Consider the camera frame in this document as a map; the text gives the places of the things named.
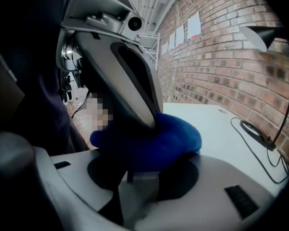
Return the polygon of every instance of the floor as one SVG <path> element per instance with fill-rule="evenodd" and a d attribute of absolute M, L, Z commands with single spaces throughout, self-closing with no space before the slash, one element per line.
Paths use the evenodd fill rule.
<path fill-rule="evenodd" d="M 70 115 L 72 115 L 83 104 L 88 92 L 88 89 L 77 88 L 73 81 L 71 82 L 71 85 L 73 102 L 66 106 Z M 91 133 L 107 126 L 108 120 L 110 119 L 111 116 L 108 115 L 107 110 L 103 109 L 101 104 L 97 103 L 97 99 L 89 97 L 87 99 L 87 105 L 74 115 L 73 122 L 89 148 L 93 150 L 96 149 L 96 147 L 90 143 Z"/>

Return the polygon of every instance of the black slot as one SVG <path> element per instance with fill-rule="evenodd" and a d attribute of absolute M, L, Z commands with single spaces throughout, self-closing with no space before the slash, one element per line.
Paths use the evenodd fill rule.
<path fill-rule="evenodd" d="M 255 202 L 240 186 L 227 187 L 225 188 L 225 191 L 242 219 L 248 217 L 258 209 Z"/>
<path fill-rule="evenodd" d="M 99 39 L 99 40 L 101 40 L 100 36 L 98 36 L 97 33 L 92 33 L 92 36 L 93 36 L 94 39 Z"/>
<path fill-rule="evenodd" d="M 56 169 L 60 169 L 60 168 L 62 168 L 62 167 L 66 167 L 66 166 L 69 166 L 69 165 L 71 165 L 69 162 L 64 161 L 64 162 L 60 162 L 60 163 L 54 164 L 54 167 L 55 167 Z"/>

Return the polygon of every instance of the person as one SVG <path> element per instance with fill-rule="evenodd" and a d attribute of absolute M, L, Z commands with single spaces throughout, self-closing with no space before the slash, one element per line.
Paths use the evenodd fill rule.
<path fill-rule="evenodd" d="M 6 16 L 5 9 L 16 13 Z M 19 102 L 7 100 L 0 117 L 0 129 L 25 137 L 44 148 L 50 156 L 88 150 L 86 142 L 62 105 L 55 61 L 57 40 L 65 0 L 0 0 L 0 70 L 13 76 L 13 87 L 6 85 L 0 100 L 18 90 Z"/>
<path fill-rule="evenodd" d="M 71 87 L 71 77 L 68 72 L 61 71 L 61 87 L 62 87 L 62 100 L 64 101 L 64 105 L 68 105 L 68 103 L 73 102 L 72 100 L 72 87 Z"/>

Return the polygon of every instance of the dark clothing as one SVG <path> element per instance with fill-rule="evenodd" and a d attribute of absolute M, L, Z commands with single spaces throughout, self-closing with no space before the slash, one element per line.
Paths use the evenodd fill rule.
<path fill-rule="evenodd" d="M 66 94 L 68 95 L 68 99 L 69 100 L 72 100 L 72 92 L 71 91 L 63 91 L 63 100 L 64 100 L 64 102 L 67 102 L 67 96 L 66 96 Z"/>
<path fill-rule="evenodd" d="M 68 75 L 68 72 L 61 72 L 61 86 L 62 89 L 65 91 L 72 91 L 72 87 L 71 87 L 71 77 Z"/>
<path fill-rule="evenodd" d="M 65 0 L 0 0 L 0 52 L 25 94 L 9 130 L 49 155 L 73 152 L 67 148 L 71 119 L 55 62 L 64 5 Z M 7 16 L 6 8 L 14 12 Z"/>

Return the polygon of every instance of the desk lamp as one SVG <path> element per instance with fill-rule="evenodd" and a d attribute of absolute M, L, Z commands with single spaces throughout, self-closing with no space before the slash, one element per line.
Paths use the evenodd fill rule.
<path fill-rule="evenodd" d="M 267 27 L 267 26 L 241 26 L 240 32 L 249 40 L 257 49 L 267 52 L 270 45 L 276 38 L 280 39 L 288 39 L 286 30 L 281 27 Z M 264 147 L 266 147 L 269 150 L 273 150 L 276 148 L 276 140 L 281 133 L 285 122 L 287 120 L 289 114 L 289 103 L 288 107 L 285 113 L 285 117 L 283 119 L 283 122 L 275 136 L 275 138 L 272 140 L 270 137 L 265 135 L 259 128 L 255 127 L 253 124 L 242 121 L 241 127 L 255 140 L 257 140 L 259 143 L 261 143 Z M 256 131 L 258 135 L 253 133 L 250 129 Z"/>

